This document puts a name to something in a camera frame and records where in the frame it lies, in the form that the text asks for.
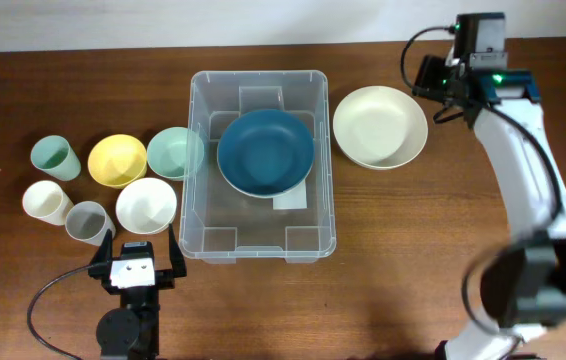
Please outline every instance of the clear plastic container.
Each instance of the clear plastic container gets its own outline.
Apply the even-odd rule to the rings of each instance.
[[[204,71],[192,78],[179,246],[185,256],[214,264],[237,258],[311,263],[336,248],[327,78],[319,71]],[[307,207],[277,210],[232,188],[217,164],[218,142],[242,114],[279,109],[301,119],[314,137],[314,164],[305,179]]]

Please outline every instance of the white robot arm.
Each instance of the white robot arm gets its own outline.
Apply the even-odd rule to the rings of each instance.
[[[543,147],[554,167],[561,189],[563,211],[547,227],[550,239],[566,239],[566,189],[558,175],[543,129],[543,111],[527,99],[503,100],[496,109],[526,128]],[[507,210],[512,241],[525,241],[545,226],[554,203],[552,185],[538,152],[512,125],[488,111],[481,110],[474,123],[474,133],[483,144],[496,173]],[[547,331],[541,324],[517,324],[509,331],[520,336],[500,336],[498,324],[481,309],[479,321],[489,324],[489,334],[470,322],[463,332],[445,345],[447,360],[498,360],[507,355],[517,342],[529,342]]]
[[[404,71],[405,53],[419,35],[454,34],[447,59],[424,58],[415,84]],[[463,14],[408,41],[401,56],[404,82],[416,96],[441,102],[443,123],[463,116],[483,144],[507,210],[512,244],[496,254],[481,278],[482,309],[437,360],[501,360],[522,343],[566,320],[566,189],[547,143],[540,96],[529,71],[508,70],[503,13]],[[440,118],[452,107],[463,112]]]

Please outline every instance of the yellow bowl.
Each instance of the yellow bowl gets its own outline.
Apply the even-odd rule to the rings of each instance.
[[[122,189],[145,176],[147,151],[130,135],[108,136],[90,152],[87,168],[97,183]]]

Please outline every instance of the green cup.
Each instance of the green cup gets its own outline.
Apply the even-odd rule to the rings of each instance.
[[[188,140],[192,146],[188,149]],[[188,156],[196,172],[203,162],[203,141],[194,132],[181,127],[168,128],[156,134],[147,147],[147,162],[158,175],[170,180],[183,180],[188,175]]]
[[[57,135],[39,140],[30,154],[35,168],[55,178],[69,181],[79,176],[81,162],[65,138]]]

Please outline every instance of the wood grain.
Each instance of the wood grain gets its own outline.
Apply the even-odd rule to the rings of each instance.
[[[118,191],[90,178],[90,149],[109,134],[134,135],[147,144],[161,129],[187,126],[190,79],[197,71],[318,69],[328,77],[333,113],[362,86],[405,91],[398,72],[402,46],[0,53],[0,359],[58,358],[28,333],[27,304],[48,280],[87,263],[95,251],[21,209],[24,190],[49,178],[29,163],[39,138],[69,140],[84,169],[62,187],[75,202],[98,201],[114,215]],[[511,40],[508,46],[511,66],[536,76],[566,183],[566,38]],[[416,44],[408,56],[411,74],[425,53],[445,54],[448,47]],[[438,110],[417,101],[428,117]],[[423,153],[386,172],[356,166],[335,143],[332,150],[334,254],[311,265],[188,260],[190,275],[161,293],[161,357],[389,358],[431,351],[458,334],[466,323],[461,274],[479,250],[508,234],[496,179],[474,135],[462,122],[430,125]],[[181,185],[174,186],[180,193]],[[117,248],[151,240],[158,266],[168,266],[165,234],[140,238],[119,229]],[[53,344],[98,359],[96,324],[117,304],[81,275],[52,288],[34,321]],[[527,348],[566,359],[566,325]]]

